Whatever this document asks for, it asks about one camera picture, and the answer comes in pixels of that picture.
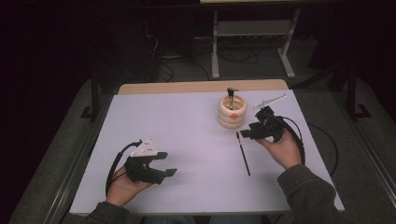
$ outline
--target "cup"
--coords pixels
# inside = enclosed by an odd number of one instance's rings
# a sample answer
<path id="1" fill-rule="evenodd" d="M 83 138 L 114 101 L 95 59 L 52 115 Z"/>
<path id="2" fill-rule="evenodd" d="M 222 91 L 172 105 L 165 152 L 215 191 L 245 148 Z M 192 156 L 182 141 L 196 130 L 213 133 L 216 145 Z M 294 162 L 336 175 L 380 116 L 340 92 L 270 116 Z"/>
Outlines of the cup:
<path id="1" fill-rule="evenodd" d="M 219 102 L 219 123 L 228 129 L 240 128 L 245 122 L 248 104 L 241 96 L 234 95 L 233 109 L 230 106 L 230 96 L 223 96 Z"/>

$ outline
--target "person's right hand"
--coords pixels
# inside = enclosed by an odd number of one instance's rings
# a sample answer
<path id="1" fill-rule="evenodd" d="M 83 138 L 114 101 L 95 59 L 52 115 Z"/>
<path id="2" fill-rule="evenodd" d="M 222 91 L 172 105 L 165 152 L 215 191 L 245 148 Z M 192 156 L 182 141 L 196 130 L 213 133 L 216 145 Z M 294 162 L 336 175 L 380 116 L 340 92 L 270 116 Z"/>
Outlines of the person's right hand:
<path id="1" fill-rule="evenodd" d="M 257 139 L 256 141 L 267 148 L 274 160 L 285 168 L 285 170 L 302 164 L 300 150 L 288 130 L 283 129 L 282 138 L 278 142 L 270 142 L 264 138 Z"/>

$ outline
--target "finger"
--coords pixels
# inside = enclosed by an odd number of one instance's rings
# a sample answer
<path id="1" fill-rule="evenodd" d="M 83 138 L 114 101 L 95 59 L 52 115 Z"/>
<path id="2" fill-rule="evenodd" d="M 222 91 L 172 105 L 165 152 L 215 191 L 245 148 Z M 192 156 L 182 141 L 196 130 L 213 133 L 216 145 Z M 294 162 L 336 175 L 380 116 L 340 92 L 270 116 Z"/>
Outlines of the finger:
<path id="1" fill-rule="evenodd" d="M 142 191 L 144 189 L 148 189 L 152 184 L 148 182 L 139 182 L 136 184 L 136 186 L 139 188 L 139 191 Z"/>
<path id="2" fill-rule="evenodd" d="M 120 174 L 125 173 L 125 172 L 126 172 L 125 166 L 121 166 L 121 168 L 118 169 L 118 170 L 114 173 L 114 175 L 120 175 Z"/>
<path id="3" fill-rule="evenodd" d="M 290 139 L 290 138 L 293 137 L 293 135 L 291 135 L 291 133 L 290 133 L 286 128 L 284 128 L 284 129 L 283 129 L 283 135 L 282 135 L 282 137 L 283 137 L 283 138 Z"/>
<path id="4" fill-rule="evenodd" d="M 271 146 L 271 144 L 273 144 L 272 142 L 268 141 L 265 138 L 256 139 L 256 142 L 258 142 L 259 144 L 261 144 L 262 146 L 264 146 L 267 149 Z"/>

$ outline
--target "black pen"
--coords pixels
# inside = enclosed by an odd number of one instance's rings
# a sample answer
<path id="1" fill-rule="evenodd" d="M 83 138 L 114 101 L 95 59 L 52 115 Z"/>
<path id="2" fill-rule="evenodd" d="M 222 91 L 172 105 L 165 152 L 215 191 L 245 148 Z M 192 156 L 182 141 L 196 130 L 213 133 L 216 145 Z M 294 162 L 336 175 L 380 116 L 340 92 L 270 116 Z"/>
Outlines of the black pen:
<path id="1" fill-rule="evenodd" d="M 249 169 L 248 169 L 247 158 L 245 157 L 245 152 L 244 152 L 244 149 L 242 148 L 242 143 L 241 143 L 241 140 L 239 139 L 239 133 L 238 133 L 238 132 L 236 132 L 236 138 L 238 138 L 239 147 L 241 148 L 242 156 L 244 157 L 245 165 L 246 165 L 246 167 L 247 167 L 247 174 L 250 175 L 250 171 L 249 171 Z"/>

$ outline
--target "sleeve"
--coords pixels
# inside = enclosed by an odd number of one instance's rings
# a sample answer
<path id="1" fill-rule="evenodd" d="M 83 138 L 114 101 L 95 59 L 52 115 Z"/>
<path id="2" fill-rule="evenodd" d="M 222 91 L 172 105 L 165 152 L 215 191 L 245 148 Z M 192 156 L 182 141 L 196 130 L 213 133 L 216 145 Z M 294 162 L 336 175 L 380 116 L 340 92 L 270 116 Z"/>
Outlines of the sleeve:
<path id="1" fill-rule="evenodd" d="M 81 223 L 84 224 L 123 224 L 129 211 L 111 203 L 99 203 Z"/>
<path id="2" fill-rule="evenodd" d="M 295 224 L 353 223 L 334 206 L 335 189 L 306 166 L 296 165 L 278 178 L 293 211 Z"/>

